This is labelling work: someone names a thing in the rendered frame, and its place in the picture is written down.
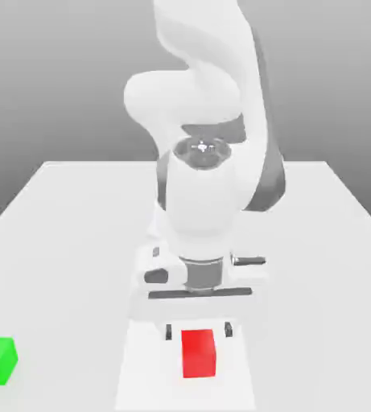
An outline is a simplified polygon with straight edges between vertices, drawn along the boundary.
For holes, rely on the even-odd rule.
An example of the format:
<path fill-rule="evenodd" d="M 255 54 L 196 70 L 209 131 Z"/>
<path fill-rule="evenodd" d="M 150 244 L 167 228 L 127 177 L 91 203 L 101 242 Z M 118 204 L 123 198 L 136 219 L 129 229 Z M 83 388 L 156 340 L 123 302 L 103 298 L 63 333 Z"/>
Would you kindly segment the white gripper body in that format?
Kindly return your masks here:
<path fill-rule="evenodd" d="M 132 297 L 132 319 L 154 323 L 180 320 L 231 319 L 250 317 L 258 296 L 247 286 L 198 293 L 189 290 L 153 290 Z"/>

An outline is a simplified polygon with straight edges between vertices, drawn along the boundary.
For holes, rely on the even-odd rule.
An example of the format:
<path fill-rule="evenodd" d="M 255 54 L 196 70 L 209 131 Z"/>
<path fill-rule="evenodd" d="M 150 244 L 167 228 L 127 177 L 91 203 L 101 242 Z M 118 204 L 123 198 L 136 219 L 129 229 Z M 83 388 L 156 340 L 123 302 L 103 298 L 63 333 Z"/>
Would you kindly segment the small red cube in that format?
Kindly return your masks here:
<path fill-rule="evenodd" d="M 216 376 L 216 344 L 212 329 L 182 330 L 183 378 Z"/>

